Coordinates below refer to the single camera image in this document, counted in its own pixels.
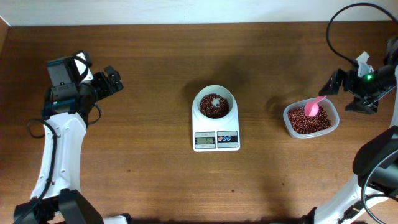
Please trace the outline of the pink plastic measuring scoop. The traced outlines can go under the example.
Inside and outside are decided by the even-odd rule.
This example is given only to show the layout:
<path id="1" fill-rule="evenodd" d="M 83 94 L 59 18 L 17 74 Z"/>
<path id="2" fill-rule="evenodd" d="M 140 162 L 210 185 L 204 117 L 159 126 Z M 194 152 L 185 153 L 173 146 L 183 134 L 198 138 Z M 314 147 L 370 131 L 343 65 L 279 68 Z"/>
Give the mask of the pink plastic measuring scoop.
<path id="1" fill-rule="evenodd" d="M 306 103 L 304 107 L 304 114 L 307 117 L 314 117 L 319 112 L 319 102 L 324 100 L 326 96 L 318 96 L 313 101 L 309 101 Z"/>

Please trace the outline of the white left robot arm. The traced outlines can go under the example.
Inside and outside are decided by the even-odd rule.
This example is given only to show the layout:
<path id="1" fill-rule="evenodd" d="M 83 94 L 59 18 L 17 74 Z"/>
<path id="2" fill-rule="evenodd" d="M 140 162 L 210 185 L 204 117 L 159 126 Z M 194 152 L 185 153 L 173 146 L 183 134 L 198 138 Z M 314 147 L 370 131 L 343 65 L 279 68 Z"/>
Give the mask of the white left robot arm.
<path id="1" fill-rule="evenodd" d="M 90 111 L 97 102 L 123 89 L 113 67 L 91 73 L 92 62 L 81 50 L 46 63 L 52 86 L 45 92 L 37 120 L 44 127 L 39 178 L 27 203 L 14 210 L 14 223 L 48 223 L 61 215 L 65 223 L 131 223 L 130 214 L 103 218 L 82 195 L 80 160 Z"/>

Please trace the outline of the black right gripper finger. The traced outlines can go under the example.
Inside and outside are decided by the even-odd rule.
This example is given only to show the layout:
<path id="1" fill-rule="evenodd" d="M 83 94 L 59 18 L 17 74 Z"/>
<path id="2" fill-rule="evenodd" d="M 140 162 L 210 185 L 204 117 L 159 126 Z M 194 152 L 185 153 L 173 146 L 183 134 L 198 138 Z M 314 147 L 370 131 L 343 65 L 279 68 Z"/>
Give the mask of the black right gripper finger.
<path id="1" fill-rule="evenodd" d="M 319 96 L 337 95 L 343 80 L 346 77 L 346 72 L 338 69 L 333 72 L 327 83 L 318 92 Z"/>
<path id="2" fill-rule="evenodd" d="M 379 102 L 372 103 L 370 105 L 365 105 L 365 101 L 360 98 L 354 97 L 354 100 L 346 105 L 345 111 L 353 111 L 363 114 L 376 114 L 378 111 Z"/>

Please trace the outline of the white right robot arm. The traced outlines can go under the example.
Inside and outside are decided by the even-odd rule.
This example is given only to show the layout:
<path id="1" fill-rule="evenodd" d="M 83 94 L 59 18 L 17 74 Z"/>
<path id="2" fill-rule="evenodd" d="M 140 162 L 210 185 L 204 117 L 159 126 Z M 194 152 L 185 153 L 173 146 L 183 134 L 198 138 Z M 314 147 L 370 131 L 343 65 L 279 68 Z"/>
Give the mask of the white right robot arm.
<path id="1" fill-rule="evenodd" d="M 350 92 L 354 100 L 348 111 L 374 114 L 378 101 L 397 88 L 397 39 L 387 41 L 384 65 L 361 74 L 360 69 L 335 71 L 319 91 L 320 96 L 336 95 L 340 88 Z M 357 152 L 353 176 L 326 204 L 313 208 L 300 223 L 354 223 L 367 213 L 375 222 L 371 207 L 385 200 L 397 200 L 397 112 L 393 112 L 389 128 L 370 140 Z"/>

